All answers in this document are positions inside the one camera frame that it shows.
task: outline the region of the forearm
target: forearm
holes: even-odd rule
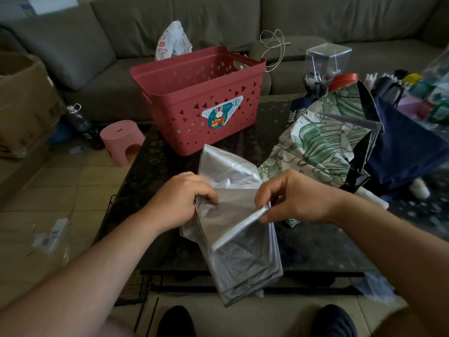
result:
[[[346,196],[335,223],[436,334],[449,333],[449,243],[379,207]]]
[[[0,312],[0,336],[91,336],[156,238],[134,215],[86,254]]]

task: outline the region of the black shoe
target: black shoe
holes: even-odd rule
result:
[[[358,337],[351,317],[341,307],[326,305],[313,320],[311,337]]]
[[[156,337],[196,337],[194,322],[183,306],[173,306],[163,316]]]

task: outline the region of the basket sticker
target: basket sticker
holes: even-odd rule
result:
[[[218,129],[221,126],[226,125],[229,118],[232,117],[242,101],[243,96],[239,96],[230,101],[226,101],[220,105],[204,110],[201,113],[201,116],[207,118],[207,122],[212,129]]]

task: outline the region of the gray sofa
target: gray sofa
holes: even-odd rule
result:
[[[100,123],[151,117],[129,69],[154,61],[157,41],[181,21],[194,50],[214,45],[259,60],[262,30],[292,42],[262,94],[303,92],[304,54],[328,41],[352,48],[347,71],[421,71],[449,42],[449,0],[96,0],[0,24],[13,50],[39,56],[64,100]],[[272,50],[272,58],[277,56]]]

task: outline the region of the hand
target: hand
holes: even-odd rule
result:
[[[339,205],[347,194],[289,169],[263,183],[254,202],[260,209],[279,196],[274,206],[259,219],[261,222],[296,219],[330,223],[334,222]]]
[[[182,226],[194,217],[196,195],[206,196],[213,203],[218,203],[217,193],[205,177],[183,172],[168,180],[139,214],[154,221],[161,234]]]

